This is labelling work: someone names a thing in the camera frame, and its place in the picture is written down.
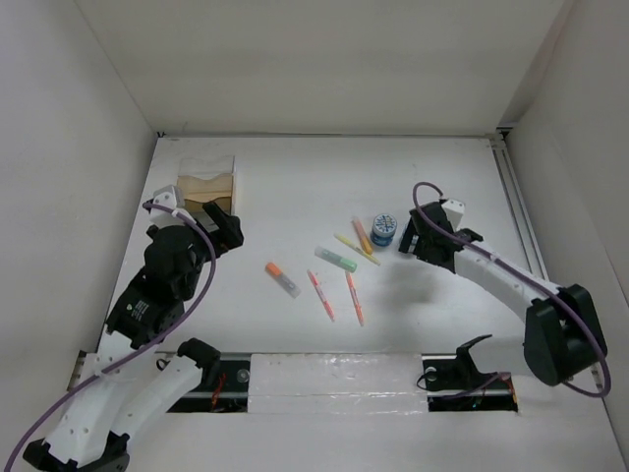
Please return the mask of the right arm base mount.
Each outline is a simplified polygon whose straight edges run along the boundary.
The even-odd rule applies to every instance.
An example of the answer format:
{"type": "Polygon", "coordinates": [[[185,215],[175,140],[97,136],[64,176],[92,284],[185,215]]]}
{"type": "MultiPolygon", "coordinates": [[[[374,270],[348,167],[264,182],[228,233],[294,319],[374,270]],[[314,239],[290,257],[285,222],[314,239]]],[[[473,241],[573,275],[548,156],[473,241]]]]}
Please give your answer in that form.
{"type": "Polygon", "coordinates": [[[482,373],[470,350],[491,338],[477,336],[453,354],[428,354],[416,387],[428,395],[429,412],[519,412],[517,395],[509,373],[482,373]]]}

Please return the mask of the blue slime jar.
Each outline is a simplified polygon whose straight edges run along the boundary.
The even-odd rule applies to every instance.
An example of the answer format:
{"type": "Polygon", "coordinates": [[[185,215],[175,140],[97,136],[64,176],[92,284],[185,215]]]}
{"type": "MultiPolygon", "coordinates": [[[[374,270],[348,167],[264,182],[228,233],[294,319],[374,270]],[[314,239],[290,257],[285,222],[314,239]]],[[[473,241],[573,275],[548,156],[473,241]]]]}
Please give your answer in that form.
{"type": "Polygon", "coordinates": [[[378,214],[372,222],[371,241],[378,247],[389,246],[396,234],[397,227],[397,220],[392,214],[378,214]]]}

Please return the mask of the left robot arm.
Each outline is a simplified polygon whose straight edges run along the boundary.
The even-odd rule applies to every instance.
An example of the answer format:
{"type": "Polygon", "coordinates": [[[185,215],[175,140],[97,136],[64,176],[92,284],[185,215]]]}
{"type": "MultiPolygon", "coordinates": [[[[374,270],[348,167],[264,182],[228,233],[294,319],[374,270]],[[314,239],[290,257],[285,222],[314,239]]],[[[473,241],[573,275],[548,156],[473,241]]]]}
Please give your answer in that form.
{"type": "Polygon", "coordinates": [[[153,198],[143,204],[152,223],[144,264],[114,304],[98,350],[86,356],[79,383],[41,417],[64,411],[43,439],[24,436],[14,456],[38,471],[124,471],[134,441],[193,389],[218,381],[220,353],[191,338],[138,394],[134,384],[151,366],[159,344],[196,309],[210,284],[200,283],[207,267],[244,243],[239,217],[214,203],[203,205],[215,224],[207,230],[176,204],[153,198]]]}

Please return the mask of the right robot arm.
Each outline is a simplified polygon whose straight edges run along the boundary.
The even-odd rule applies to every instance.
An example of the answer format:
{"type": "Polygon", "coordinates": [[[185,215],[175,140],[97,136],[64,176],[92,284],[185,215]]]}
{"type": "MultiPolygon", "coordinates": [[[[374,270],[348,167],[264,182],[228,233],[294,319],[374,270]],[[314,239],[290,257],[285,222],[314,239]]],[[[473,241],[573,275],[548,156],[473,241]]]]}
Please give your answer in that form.
{"type": "Polygon", "coordinates": [[[609,376],[608,348],[594,300],[579,284],[543,280],[497,255],[469,228],[453,230],[441,199],[409,211],[398,251],[438,266],[481,287],[517,316],[523,333],[454,363],[457,381],[478,386],[490,372],[530,376],[543,384],[566,384],[594,364],[609,376]]]}

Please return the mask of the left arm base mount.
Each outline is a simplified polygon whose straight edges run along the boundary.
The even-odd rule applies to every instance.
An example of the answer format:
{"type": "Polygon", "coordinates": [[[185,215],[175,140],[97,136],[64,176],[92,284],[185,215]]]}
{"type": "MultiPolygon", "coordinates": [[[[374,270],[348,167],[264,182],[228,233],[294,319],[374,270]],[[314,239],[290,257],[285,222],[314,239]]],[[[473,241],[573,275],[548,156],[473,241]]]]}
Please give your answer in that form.
{"type": "Polygon", "coordinates": [[[250,354],[222,354],[220,364],[203,371],[201,383],[186,393],[169,413],[246,413],[251,379],[250,354]]]}

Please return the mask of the orange cap grey highlighter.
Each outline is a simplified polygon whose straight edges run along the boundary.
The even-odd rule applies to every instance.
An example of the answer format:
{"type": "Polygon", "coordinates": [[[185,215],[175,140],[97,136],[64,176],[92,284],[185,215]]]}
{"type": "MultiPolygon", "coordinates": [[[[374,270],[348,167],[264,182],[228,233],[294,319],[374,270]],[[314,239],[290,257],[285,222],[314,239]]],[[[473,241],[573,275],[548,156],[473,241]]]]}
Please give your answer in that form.
{"type": "Polygon", "coordinates": [[[293,299],[301,294],[301,289],[275,263],[265,265],[265,271],[285,290],[293,299]]]}

